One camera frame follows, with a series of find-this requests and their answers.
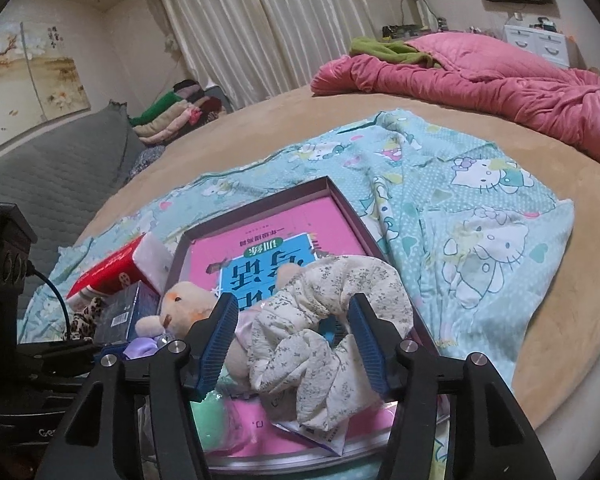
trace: light blue blanket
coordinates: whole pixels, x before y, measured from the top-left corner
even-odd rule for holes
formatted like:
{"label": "light blue blanket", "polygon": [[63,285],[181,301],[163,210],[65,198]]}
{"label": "light blue blanket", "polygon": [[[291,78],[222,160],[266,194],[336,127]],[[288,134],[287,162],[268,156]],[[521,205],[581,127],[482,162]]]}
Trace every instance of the light blue blanket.
{"label": "light blue blanket", "polygon": [[[142,232],[173,251],[193,225],[324,175],[399,270],[441,353],[484,352],[510,385],[526,326],[570,236],[573,203],[559,201],[494,144],[400,109],[205,174],[103,235],[60,249],[51,279],[66,294],[85,270]],[[63,330],[58,303],[40,288],[19,340],[59,338]]]}

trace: pile of clothes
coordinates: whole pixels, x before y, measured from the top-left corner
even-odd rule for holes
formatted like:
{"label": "pile of clothes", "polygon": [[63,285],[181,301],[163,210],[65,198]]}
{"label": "pile of clothes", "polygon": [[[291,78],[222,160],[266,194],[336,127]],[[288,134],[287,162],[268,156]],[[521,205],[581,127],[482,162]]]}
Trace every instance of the pile of clothes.
{"label": "pile of clothes", "polygon": [[173,91],[140,116],[129,118],[135,133],[148,148],[138,156],[127,181],[158,160],[165,146],[225,114],[222,101],[205,95],[197,81],[185,79],[175,84]]}

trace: plush toy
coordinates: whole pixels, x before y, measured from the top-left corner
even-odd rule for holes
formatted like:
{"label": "plush toy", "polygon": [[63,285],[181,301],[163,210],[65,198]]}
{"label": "plush toy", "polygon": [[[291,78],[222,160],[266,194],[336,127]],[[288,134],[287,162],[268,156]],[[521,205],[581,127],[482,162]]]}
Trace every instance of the plush toy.
{"label": "plush toy", "polygon": [[[276,288],[280,290],[301,272],[298,264],[283,264],[278,268]],[[166,330],[176,338],[183,338],[191,325],[199,319],[206,319],[216,306],[213,293],[200,288],[195,283],[179,282],[164,295],[159,316],[143,317],[136,322],[138,337],[156,337]],[[264,301],[243,310],[238,316],[235,338],[229,346],[224,366],[234,381],[248,383],[249,366],[247,348],[251,341],[251,323],[262,311]]]}
{"label": "plush toy", "polygon": [[176,338],[183,338],[191,325],[209,317],[217,301],[212,292],[195,283],[176,283],[164,295],[160,315],[139,319],[136,333],[138,337],[156,337],[168,330]]}

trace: white curtain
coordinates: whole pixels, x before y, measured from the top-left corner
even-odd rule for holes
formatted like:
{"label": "white curtain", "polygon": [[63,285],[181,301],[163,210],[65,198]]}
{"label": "white curtain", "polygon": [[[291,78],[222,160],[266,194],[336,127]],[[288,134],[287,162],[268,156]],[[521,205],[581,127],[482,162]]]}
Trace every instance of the white curtain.
{"label": "white curtain", "polygon": [[237,107],[311,81],[356,36],[374,36],[366,0],[162,0],[192,74]]}

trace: pink comforter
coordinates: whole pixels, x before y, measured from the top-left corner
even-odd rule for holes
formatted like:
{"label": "pink comforter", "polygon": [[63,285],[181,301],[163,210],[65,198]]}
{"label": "pink comforter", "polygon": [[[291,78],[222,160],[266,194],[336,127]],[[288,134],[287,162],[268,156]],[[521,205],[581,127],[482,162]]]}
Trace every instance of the pink comforter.
{"label": "pink comforter", "polygon": [[316,95],[399,94],[503,116],[560,139],[600,162],[600,77],[562,70],[502,41],[445,32],[409,42],[443,69],[389,64],[362,54],[321,67]]}

